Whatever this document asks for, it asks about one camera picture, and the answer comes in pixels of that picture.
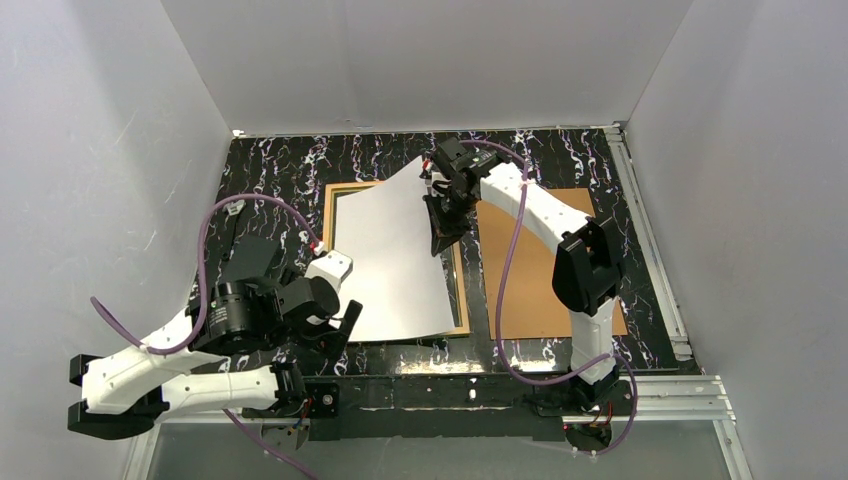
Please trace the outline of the brown backing board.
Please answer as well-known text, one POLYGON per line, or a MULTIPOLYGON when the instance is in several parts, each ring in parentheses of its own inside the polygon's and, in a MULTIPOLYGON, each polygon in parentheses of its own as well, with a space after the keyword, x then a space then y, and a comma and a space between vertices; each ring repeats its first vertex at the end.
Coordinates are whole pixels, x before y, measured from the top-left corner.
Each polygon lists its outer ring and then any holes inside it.
MULTIPOLYGON (((514 219, 485 201, 477 204, 478 232, 490 335, 495 335, 495 308, 514 219)), ((552 289, 555 254, 526 227, 513 256, 502 307, 505 340, 570 338, 568 309, 552 289)))

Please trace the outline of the landscape photo print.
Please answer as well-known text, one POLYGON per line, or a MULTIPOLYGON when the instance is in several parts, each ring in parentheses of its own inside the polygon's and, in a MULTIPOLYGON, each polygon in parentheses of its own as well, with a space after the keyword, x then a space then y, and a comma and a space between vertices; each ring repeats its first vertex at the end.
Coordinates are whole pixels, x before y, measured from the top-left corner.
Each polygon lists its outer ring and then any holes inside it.
POLYGON ((454 329, 443 266, 431 255, 423 160, 334 209, 333 247, 353 260, 341 299, 362 304, 351 342, 408 340, 454 329))

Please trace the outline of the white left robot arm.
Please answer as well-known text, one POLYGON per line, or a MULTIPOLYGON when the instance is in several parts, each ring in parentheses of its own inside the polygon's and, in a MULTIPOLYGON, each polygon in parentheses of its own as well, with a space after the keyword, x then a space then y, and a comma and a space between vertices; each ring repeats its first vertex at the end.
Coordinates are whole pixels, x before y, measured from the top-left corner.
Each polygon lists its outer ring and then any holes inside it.
POLYGON ((68 408, 68 430, 121 440, 168 419, 216 410, 243 409, 261 418, 337 416, 338 387, 305 377, 293 362, 235 373, 200 369, 286 344, 339 359, 362 312, 355 300, 340 305, 353 269, 350 257, 332 250, 303 274, 287 269, 278 279, 222 282, 139 345, 105 357, 73 357, 69 381, 81 399, 68 408))

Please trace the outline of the green picture frame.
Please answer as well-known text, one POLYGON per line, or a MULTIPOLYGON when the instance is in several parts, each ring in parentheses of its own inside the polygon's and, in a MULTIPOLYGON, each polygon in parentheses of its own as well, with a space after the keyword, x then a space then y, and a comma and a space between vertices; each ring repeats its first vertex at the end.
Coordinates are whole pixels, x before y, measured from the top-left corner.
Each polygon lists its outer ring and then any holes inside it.
MULTIPOLYGON (((379 185, 380 181, 333 183, 325 186, 323 217, 323 240, 328 246, 335 245, 338 200, 379 185)), ((463 260, 459 243, 440 253, 448 298, 452 310, 454 328, 441 333, 444 337, 469 336, 472 333, 468 301, 465 288, 463 260)))

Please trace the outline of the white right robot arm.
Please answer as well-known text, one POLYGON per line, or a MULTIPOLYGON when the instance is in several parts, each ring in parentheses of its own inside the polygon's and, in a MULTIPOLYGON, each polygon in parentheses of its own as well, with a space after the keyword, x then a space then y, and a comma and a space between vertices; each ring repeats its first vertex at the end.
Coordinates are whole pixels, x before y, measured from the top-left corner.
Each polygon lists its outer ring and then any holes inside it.
POLYGON ((420 176, 426 184, 423 200, 434 256, 470 230, 470 213, 480 201, 515 220, 496 297, 494 327, 497 353, 509 375, 533 387, 564 384, 573 400, 586 408, 603 403, 620 372, 613 348, 613 312, 625 266, 614 221, 599 221, 558 200, 531 179, 530 165, 522 156, 486 140, 442 142, 425 155, 420 176), (504 296, 522 229, 554 254, 551 288, 572 322, 569 370, 551 379, 520 374, 503 345, 504 296))

